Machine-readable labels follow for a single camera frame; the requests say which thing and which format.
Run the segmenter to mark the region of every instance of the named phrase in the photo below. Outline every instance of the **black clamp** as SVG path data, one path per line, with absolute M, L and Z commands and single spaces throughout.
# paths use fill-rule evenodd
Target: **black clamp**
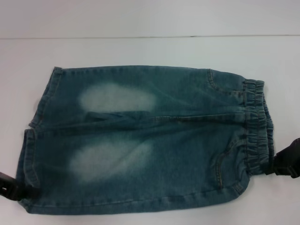
M 292 178 L 300 177 L 300 138 L 276 154 L 266 175 L 272 173 Z
M 0 195 L 7 199 L 20 201 L 23 198 L 35 198 L 38 193 L 37 188 L 25 186 L 16 179 L 0 172 Z

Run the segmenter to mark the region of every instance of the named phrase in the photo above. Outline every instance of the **white surface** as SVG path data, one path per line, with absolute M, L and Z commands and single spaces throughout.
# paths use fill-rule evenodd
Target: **white surface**
M 0 0 L 0 38 L 300 34 L 299 0 Z
M 15 175 L 23 130 L 54 66 L 212 68 L 266 82 L 276 150 L 300 137 L 300 37 L 0 40 L 0 171 Z M 103 216 L 30 215 L 0 198 L 4 225 L 298 225 L 300 178 L 256 176 L 237 200 L 199 209 Z

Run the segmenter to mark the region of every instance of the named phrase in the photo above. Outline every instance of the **faded patch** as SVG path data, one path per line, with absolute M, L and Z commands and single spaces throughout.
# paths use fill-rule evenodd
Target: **faded patch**
M 135 88 L 114 83 L 89 87 L 80 96 L 81 107 L 89 112 L 108 113 L 125 111 L 151 111 L 155 96 Z
M 145 166 L 150 153 L 151 145 L 146 142 L 103 139 L 78 151 L 69 169 L 80 181 L 90 183 L 134 173 Z

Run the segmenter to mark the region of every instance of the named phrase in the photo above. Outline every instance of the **denim shorts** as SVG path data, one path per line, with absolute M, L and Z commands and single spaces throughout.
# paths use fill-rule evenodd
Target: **denim shorts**
M 56 67 L 25 130 L 17 180 L 37 214 L 225 203 L 273 158 L 263 81 L 211 69 Z

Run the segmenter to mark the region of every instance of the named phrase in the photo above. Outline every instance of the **blue denim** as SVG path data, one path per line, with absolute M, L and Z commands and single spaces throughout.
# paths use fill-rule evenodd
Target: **blue denim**
M 240 196 L 274 155 L 263 81 L 183 67 L 56 67 L 25 131 L 29 213 L 152 212 Z

